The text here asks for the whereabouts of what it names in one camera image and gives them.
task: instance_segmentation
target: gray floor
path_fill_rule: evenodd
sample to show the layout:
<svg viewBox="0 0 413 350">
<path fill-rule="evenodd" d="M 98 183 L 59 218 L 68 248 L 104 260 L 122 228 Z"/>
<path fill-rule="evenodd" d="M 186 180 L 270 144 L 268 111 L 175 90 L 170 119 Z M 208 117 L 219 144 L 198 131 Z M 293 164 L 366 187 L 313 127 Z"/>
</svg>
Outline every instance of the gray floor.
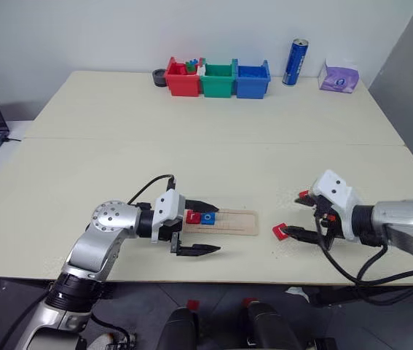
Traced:
<svg viewBox="0 0 413 350">
<path fill-rule="evenodd" d="M 112 299 L 95 307 L 99 318 L 138 334 L 138 349 L 155 349 L 170 313 L 189 299 L 200 301 L 201 350 L 239 346 L 237 313 L 243 298 L 258 298 L 284 315 L 300 339 L 334 337 L 339 349 L 413 349 L 413 297 L 395 306 L 364 302 L 324 308 L 310 306 L 280 285 L 119 284 Z M 38 287 L 1 281 L 0 339 L 18 314 L 42 292 Z M 6 349 L 13 349 L 22 327 Z M 108 330 L 90 322 L 83 335 L 91 341 Z"/>
</svg>

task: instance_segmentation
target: blue can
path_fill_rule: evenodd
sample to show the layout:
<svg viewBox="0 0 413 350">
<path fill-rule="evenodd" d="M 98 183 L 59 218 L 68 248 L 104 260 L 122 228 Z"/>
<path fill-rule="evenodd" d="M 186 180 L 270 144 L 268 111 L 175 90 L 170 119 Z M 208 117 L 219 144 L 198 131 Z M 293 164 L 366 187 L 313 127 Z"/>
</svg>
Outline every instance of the blue can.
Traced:
<svg viewBox="0 0 413 350">
<path fill-rule="evenodd" d="M 296 84 L 299 78 L 300 69 L 302 68 L 305 54 L 308 50 L 308 41 L 305 39 L 295 39 L 292 42 L 291 53 L 288 55 L 287 68 L 284 72 L 282 82 L 292 86 Z"/>
</svg>

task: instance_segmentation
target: table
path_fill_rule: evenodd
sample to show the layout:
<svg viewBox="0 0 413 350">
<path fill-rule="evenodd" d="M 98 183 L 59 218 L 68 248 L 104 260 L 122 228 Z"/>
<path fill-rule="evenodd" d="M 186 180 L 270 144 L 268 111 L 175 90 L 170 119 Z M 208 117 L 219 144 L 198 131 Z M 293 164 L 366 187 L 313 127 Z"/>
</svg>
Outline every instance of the table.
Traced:
<svg viewBox="0 0 413 350">
<path fill-rule="evenodd" d="M 146 108 L 153 110 L 152 105 L 156 104 L 158 110 L 169 111 L 167 115 L 150 117 L 141 111 L 137 98 L 127 96 L 133 102 L 131 115 L 142 114 L 151 122 L 158 120 L 158 128 L 148 133 L 149 123 L 144 118 L 116 117 L 116 110 L 122 111 L 130 103 L 117 102 L 111 98 L 114 94 L 104 95 L 107 87 L 104 81 L 108 77 L 124 80 L 129 86 L 132 86 L 129 77 L 133 77 L 137 86 L 143 82 L 140 77 L 150 79 L 148 74 L 73 74 L 29 129 L 12 162 L 0 173 L 0 276 L 55 278 L 99 203 L 112 198 L 127 200 L 152 177 L 172 172 L 178 179 L 178 190 L 188 198 L 208 201 L 221 208 L 256 210 L 259 235 L 184 234 L 185 245 L 204 243 L 222 247 L 220 252 L 196 258 L 176 257 L 163 242 L 127 240 L 109 279 L 346 284 L 317 246 L 291 239 L 279 242 L 273 236 L 271 227 L 281 222 L 312 228 L 311 210 L 293 203 L 297 193 L 307 189 L 324 170 L 332 168 L 358 190 L 366 203 L 413 198 L 413 156 L 384 115 L 377 114 L 379 110 L 363 85 L 352 96 L 320 92 L 325 97 L 316 98 L 319 107 L 311 106 L 311 110 L 325 112 L 313 118 L 304 112 L 300 112 L 301 118 L 290 115 L 288 124 L 287 114 L 278 112 L 276 107 L 280 105 L 279 96 L 287 98 L 288 91 L 296 94 L 294 97 L 300 96 L 301 101 L 307 94 L 316 96 L 312 90 L 316 89 L 312 87 L 315 79 L 303 79 L 302 85 L 306 87 L 300 90 L 289 90 L 274 81 L 269 88 L 269 99 L 244 100 L 248 110 L 261 111 L 259 122 L 235 98 L 171 98 L 165 89 L 143 85 L 145 93 L 153 93 L 151 104 L 145 100 Z M 105 96 L 89 94 L 87 102 L 98 107 L 87 109 L 85 116 L 81 116 L 84 96 L 74 87 L 76 78 L 83 90 L 97 85 L 101 89 L 99 95 Z M 329 117 L 326 108 L 336 104 L 333 98 L 342 105 L 335 111 L 343 110 L 344 115 L 335 112 Z M 97 128 L 96 114 L 102 110 L 103 100 L 106 100 L 106 119 Z M 252 102 L 261 107 L 258 109 Z M 244 123 L 250 128 L 248 133 L 243 124 L 235 127 L 228 120 L 229 116 L 238 116 L 232 108 L 224 112 L 225 103 L 242 110 Z M 189 123 L 178 124 L 176 133 L 170 133 L 173 127 L 166 118 L 179 121 L 186 108 L 184 104 L 188 108 L 197 104 L 201 107 L 198 113 L 210 115 L 210 120 L 222 118 L 221 128 L 209 127 L 204 120 L 189 115 Z M 358 110 L 347 113 L 347 108 L 357 105 L 367 111 L 366 118 L 354 118 L 354 114 L 363 114 Z M 303 106 L 302 110 L 309 112 L 310 107 Z M 338 135 L 336 140 L 327 135 L 321 135 L 317 141 L 310 140 L 309 134 L 317 136 L 317 130 L 325 128 L 321 115 L 346 134 Z M 68 118 L 68 129 L 60 131 L 52 127 L 51 118 L 61 125 Z M 126 133 L 130 137 L 121 137 L 123 129 L 129 129 L 130 125 L 136 125 L 138 131 Z M 307 128 L 298 135 L 297 128 L 303 125 Z M 357 125 L 356 130 L 350 127 L 353 125 Z M 201 130 L 200 126 L 212 136 L 196 132 L 193 142 L 191 132 Z M 226 137 L 224 128 L 228 128 L 230 137 Z M 374 132 L 360 132 L 369 129 Z M 336 134 L 331 128 L 326 130 Z M 266 141 L 261 134 L 271 137 L 282 131 L 288 137 Z M 164 189 L 165 184 L 156 184 L 140 200 L 153 201 Z M 336 242 L 331 250 L 341 265 L 353 273 L 375 251 L 346 241 Z M 413 257 L 392 248 L 387 257 L 369 270 L 367 278 L 410 269 Z M 397 283 L 413 283 L 413 277 Z"/>
<path fill-rule="evenodd" d="M 18 139 L 21 140 L 24 135 L 26 129 L 31 125 L 32 121 L 30 120 L 18 120 L 18 121 L 9 121 L 7 122 L 7 126 L 9 127 L 10 134 L 9 137 L 11 139 Z M 9 161 L 12 154 L 18 148 L 20 142 L 11 141 L 11 142 L 4 142 L 0 146 L 0 170 L 4 166 L 4 164 Z"/>
</svg>

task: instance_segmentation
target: tissue box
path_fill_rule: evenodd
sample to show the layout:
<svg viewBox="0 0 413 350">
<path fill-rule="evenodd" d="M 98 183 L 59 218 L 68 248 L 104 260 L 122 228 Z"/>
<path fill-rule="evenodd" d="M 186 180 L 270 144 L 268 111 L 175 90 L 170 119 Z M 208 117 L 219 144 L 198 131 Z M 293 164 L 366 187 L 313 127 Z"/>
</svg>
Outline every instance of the tissue box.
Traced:
<svg viewBox="0 0 413 350">
<path fill-rule="evenodd" d="M 352 93 L 358 79 L 358 70 L 354 65 L 326 60 L 318 77 L 318 84 L 320 90 Z"/>
</svg>

